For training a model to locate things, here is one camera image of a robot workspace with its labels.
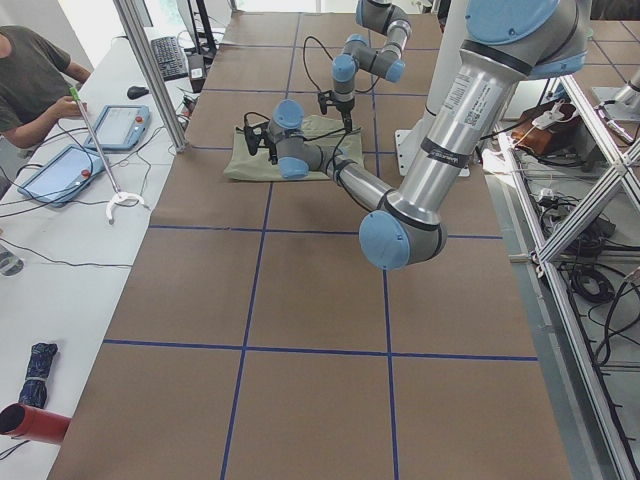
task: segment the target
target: red cylinder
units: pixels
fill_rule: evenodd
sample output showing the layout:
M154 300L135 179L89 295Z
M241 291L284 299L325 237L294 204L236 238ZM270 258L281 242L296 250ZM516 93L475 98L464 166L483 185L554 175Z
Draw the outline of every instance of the red cylinder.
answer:
M57 413L14 403L0 413L0 434L60 445L70 421Z

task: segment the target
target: tablet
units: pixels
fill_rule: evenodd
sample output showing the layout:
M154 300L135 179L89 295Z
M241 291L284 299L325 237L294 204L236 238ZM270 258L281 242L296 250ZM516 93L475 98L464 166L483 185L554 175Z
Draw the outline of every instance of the tablet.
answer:
M69 145L18 187L18 192L30 199L61 207L102 170L104 165L95 152Z
M107 105L100 112L93 129L105 152L133 149L149 123L149 108L144 105ZM85 147L96 149L91 137Z

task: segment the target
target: keyboard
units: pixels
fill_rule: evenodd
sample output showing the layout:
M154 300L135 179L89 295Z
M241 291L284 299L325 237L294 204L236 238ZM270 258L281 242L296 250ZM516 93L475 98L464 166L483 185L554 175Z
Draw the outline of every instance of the keyboard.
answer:
M165 81L189 76L184 53L178 45L177 37L155 38L150 43Z

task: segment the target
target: person's arm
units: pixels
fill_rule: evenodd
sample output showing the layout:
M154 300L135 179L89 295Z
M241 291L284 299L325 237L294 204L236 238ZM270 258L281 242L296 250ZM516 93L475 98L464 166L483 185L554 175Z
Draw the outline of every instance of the person's arm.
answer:
M84 68L82 65L77 64L73 60L69 62L69 66L64 71L67 75L73 78L75 81L85 83L91 75L91 72Z
M30 148L44 140L59 119L79 115L76 102L71 97L62 97L35 120L2 132L2 135L18 148Z

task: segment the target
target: computer mouse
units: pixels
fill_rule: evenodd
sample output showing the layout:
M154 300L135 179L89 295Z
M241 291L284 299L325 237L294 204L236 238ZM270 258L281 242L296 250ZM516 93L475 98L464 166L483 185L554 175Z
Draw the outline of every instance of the computer mouse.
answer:
M133 87L129 87L129 90L127 90L127 97L129 97L129 100L135 100L147 93L149 93L149 89L147 87L136 87L134 85Z

